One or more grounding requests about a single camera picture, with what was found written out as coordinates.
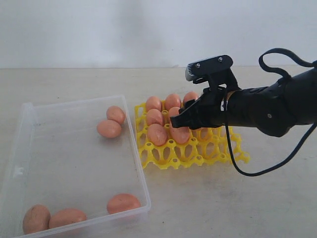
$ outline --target transparent plastic box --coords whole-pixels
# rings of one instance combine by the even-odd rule
[[[101,137],[98,122],[109,106],[127,115],[122,134]],[[137,209],[110,215],[107,202],[131,193]],[[25,212],[35,204],[51,214],[76,208],[87,220],[23,235]],[[147,219],[151,201],[124,96],[34,107],[22,106],[12,155],[0,194],[1,238],[86,238]]]

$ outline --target egg tray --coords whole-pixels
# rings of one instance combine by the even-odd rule
[[[148,140],[145,103],[134,108],[136,140],[143,168],[151,162],[162,170],[169,167],[178,169],[181,165],[185,168],[189,168],[193,164],[198,166],[204,163],[212,165],[215,162],[232,164],[223,126],[190,130],[189,140],[185,144],[178,144],[170,135],[169,127],[171,125],[166,123],[168,111],[164,107],[165,101],[161,102],[165,121],[164,128],[168,134],[168,140],[162,146],[155,146]],[[229,127],[229,134],[235,161],[248,163],[250,155],[241,149],[241,136],[234,133],[232,127]]]

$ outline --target black cable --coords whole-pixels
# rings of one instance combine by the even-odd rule
[[[302,139],[299,141],[299,143],[297,144],[297,146],[295,147],[295,149],[292,151],[292,153],[282,162],[280,162],[279,164],[272,166],[271,168],[268,168],[266,170],[257,172],[257,173],[247,173],[242,171],[241,169],[239,169],[239,167],[237,166],[235,160],[234,160],[234,156],[233,156],[233,152],[232,152],[232,148],[231,148],[231,140],[230,140],[230,134],[229,134],[229,126],[228,126],[228,118],[227,118],[227,89],[224,89],[224,100],[223,100],[223,107],[224,107],[224,120],[225,120],[225,128],[226,128],[226,134],[227,134],[227,141],[228,141],[228,147],[229,147],[229,152],[230,152],[230,157],[233,163],[234,168],[241,174],[245,175],[245,176],[249,176],[249,177],[256,177],[256,176],[260,176],[260,175],[264,175],[268,172],[271,172],[273,170],[276,170],[280,167],[282,167],[283,165],[285,165],[286,163],[288,163],[295,155],[296,153],[300,150],[300,148],[303,146],[304,142],[306,141],[306,139],[310,136],[310,134],[313,132],[313,130],[315,130],[315,128],[317,127],[317,122],[315,122],[308,130],[307,132],[303,135]]]

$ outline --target egg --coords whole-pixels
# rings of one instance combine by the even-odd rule
[[[97,125],[97,132],[107,138],[115,138],[121,131],[121,125],[114,120],[102,120]]]
[[[198,94],[194,91],[187,93],[183,99],[183,104],[190,100],[197,100],[199,98]]]
[[[62,227],[85,220],[87,220],[87,216],[83,211],[74,208],[66,208],[58,211],[51,217],[49,228]]]
[[[147,112],[153,108],[159,110],[160,112],[162,111],[162,102],[157,96],[151,96],[145,102],[145,110]]]
[[[160,124],[152,124],[148,127],[148,139],[156,146],[162,146],[168,140],[165,128]]]
[[[111,106],[107,109],[106,116],[108,120],[114,120],[120,125],[125,121],[125,113],[118,106]]]
[[[163,114],[159,110],[152,108],[147,112],[146,122],[147,122],[147,125],[152,125],[152,124],[164,125]]]
[[[22,229],[24,234],[41,232],[49,229],[50,211],[44,205],[32,206],[24,215]]]
[[[170,110],[172,107],[181,107],[180,97],[176,93],[172,93],[165,99],[165,109]]]
[[[179,110],[180,107],[172,107],[169,111],[168,111],[168,123],[170,123],[170,118],[172,116],[177,116],[179,114]]]
[[[110,199],[107,203],[107,211],[110,214],[123,212],[139,207],[141,207],[141,203],[138,198],[129,193],[118,194]]]
[[[190,138],[190,130],[188,127],[173,128],[170,126],[169,132],[178,144],[185,144]]]

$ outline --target egg tray cell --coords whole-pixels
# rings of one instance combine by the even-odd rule
[[[165,101],[161,102],[164,121],[167,122],[168,111],[164,108]],[[232,164],[223,126],[190,130],[189,140],[185,144],[178,144],[170,135],[169,127],[171,125],[165,123],[164,128],[167,131],[168,140],[162,146],[155,146],[147,137],[145,103],[135,106],[134,111],[136,140],[143,168],[151,162],[162,170],[169,167],[178,169],[181,165],[185,168],[189,168],[193,164],[212,165],[215,162]],[[241,136],[234,133],[231,126],[229,134],[235,161],[248,163],[250,155],[241,149]]]

